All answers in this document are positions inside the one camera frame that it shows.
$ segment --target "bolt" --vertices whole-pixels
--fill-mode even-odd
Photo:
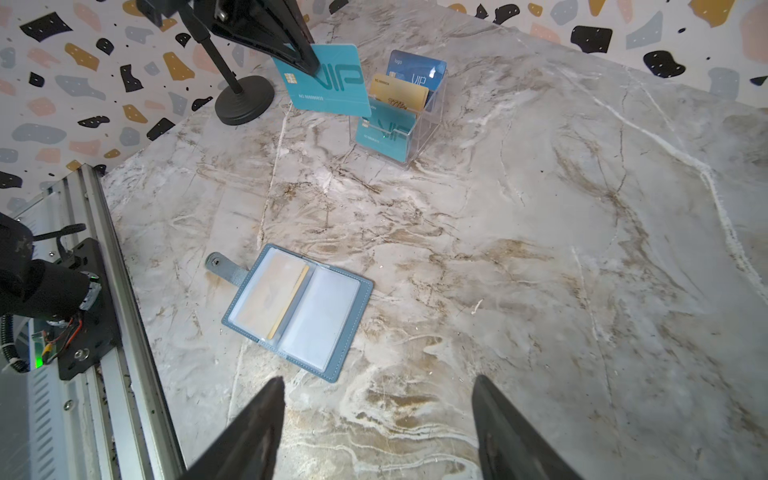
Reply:
[[[88,351],[88,349],[79,349],[77,352],[74,353],[74,359],[79,362],[82,362],[83,360],[88,358],[89,353],[90,352]]]

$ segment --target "card stand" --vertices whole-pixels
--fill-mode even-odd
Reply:
[[[368,91],[371,89],[373,75],[379,72],[386,73],[386,65],[383,65],[382,69],[369,76],[367,83]],[[432,92],[423,110],[405,109],[416,115],[415,123],[410,129],[399,127],[392,122],[388,125],[382,125],[369,122],[363,117],[349,117],[349,144],[352,146],[356,145],[358,148],[362,148],[376,157],[391,161],[403,169],[407,168],[413,162],[413,159],[424,150],[432,134],[435,133],[435,130],[437,130],[442,121],[443,98],[447,77],[448,72],[443,75],[440,85],[437,87],[437,90]],[[372,109],[375,109],[377,105],[384,108],[388,107],[388,105],[376,100],[372,95],[369,94],[368,97]],[[369,145],[358,142],[358,129],[361,127],[366,129],[365,134],[368,137]],[[380,147],[370,146],[373,144],[379,144]],[[404,145],[404,155],[402,151],[392,152],[392,147],[400,144]]]
[[[291,256],[294,262],[303,262],[309,270],[277,324],[276,331],[272,332],[269,326],[271,320],[266,323],[268,327],[265,330],[259,318],[267,308],[247,309],[245,305],[256,285],[262,281],[270,262],[276,256],[286,255]],[[208,256],[206,268],[239,287],[221,320],[225,326],[328,382],[333,383],[339,378],[373,289],[370,280],[317,263],[271,243],[263,248],[250,271],[239,268],[218,252]],[[271,281],[270,288],[275,292],[292,290],[297,283],[295,280],[285,284],[279,280]]]

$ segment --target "terrazzo wall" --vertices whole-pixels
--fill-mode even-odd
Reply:
[[[299,0],[320,22],[346,0]],[[262,54],[213,37],[235,74]],[[12,213],[81,164],[107,170],[226,86],[178,17],[154,26],[135,0],[0,0],[0,210]]]
[[[768,0],[437,2],[744,104],[768,107]]]

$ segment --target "gold card in sleeve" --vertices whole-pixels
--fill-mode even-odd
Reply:
[[[377,73],[371,82],[371,95],[397,108],[421,111],[427,102],[429,89],[409,81]]]
[[[272,339],[309,269],[304,260],[276,252],[234,322],[255,336]]]

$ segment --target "marble table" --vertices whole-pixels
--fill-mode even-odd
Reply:
[[[768,115],[427,2],[351,2],[313,30],[448,62],[408,170],[345,117],[212,105],[104,179],[188,463],[273,376],[276,478],[479,478],[489,376],[585,479],[768,475]],[[220,319],[266,242],[370,278],[339,381]]]

